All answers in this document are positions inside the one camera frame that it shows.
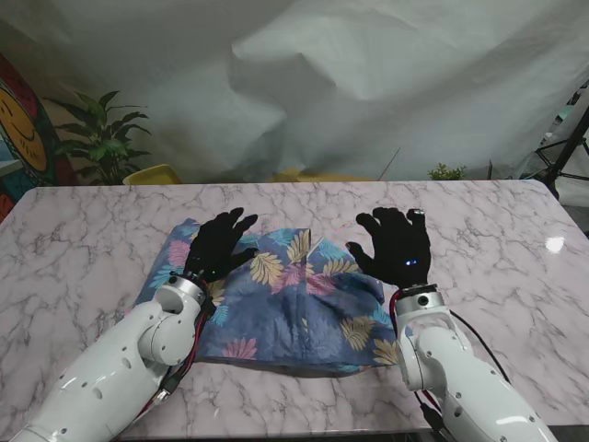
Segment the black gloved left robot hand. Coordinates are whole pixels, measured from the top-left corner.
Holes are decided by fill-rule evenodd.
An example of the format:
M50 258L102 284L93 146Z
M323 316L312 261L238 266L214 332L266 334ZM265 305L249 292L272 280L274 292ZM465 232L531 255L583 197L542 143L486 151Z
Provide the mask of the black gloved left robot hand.
M234 252L244 233L258 220L257 215L242 218L243 207L223 212L200 226L192 241L183 276L207 284L225 278L258 254L256 248Z

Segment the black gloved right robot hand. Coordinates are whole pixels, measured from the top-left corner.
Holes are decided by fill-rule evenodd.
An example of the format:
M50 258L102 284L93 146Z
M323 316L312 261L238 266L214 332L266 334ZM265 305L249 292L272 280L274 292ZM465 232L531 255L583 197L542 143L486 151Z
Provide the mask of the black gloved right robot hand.
M369 256L360 244L346 244L364 273L400 289L428 284L431 242L421 209L403 214L395 207L377 207L370 214L360 213L356 222L370 235L374 248Z

